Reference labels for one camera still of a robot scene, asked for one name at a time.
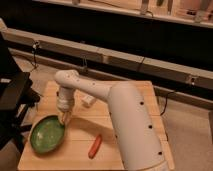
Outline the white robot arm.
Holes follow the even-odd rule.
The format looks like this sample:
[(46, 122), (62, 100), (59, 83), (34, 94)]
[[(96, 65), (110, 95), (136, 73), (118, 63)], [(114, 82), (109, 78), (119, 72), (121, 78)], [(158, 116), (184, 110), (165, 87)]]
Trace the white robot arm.
[(60, 70), (54, 79), (59, 85), (57, 108), (59, 121), (68, 122), (76, 89), (107, 103), (111, 122), (127, 171), (169, 171), (144, 97), (128, 81), (107, 85), (84, 79), (75, 70)]

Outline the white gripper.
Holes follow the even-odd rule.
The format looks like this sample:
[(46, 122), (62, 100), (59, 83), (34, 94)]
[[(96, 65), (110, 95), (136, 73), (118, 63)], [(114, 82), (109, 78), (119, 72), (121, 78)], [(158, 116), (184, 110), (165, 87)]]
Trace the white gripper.
[(70, 100), (66, 100), (66, 99), (61, 99), (61, 98), (57, 98), (56, 101), (56, 106), (58, 108), (59, 114), (58, 114), (58, 120), (62, 125), (65, 125), (66, 122), (69, 123), (71, 120), (71, 110), (74, 106), (74, 100), (70, 99)]

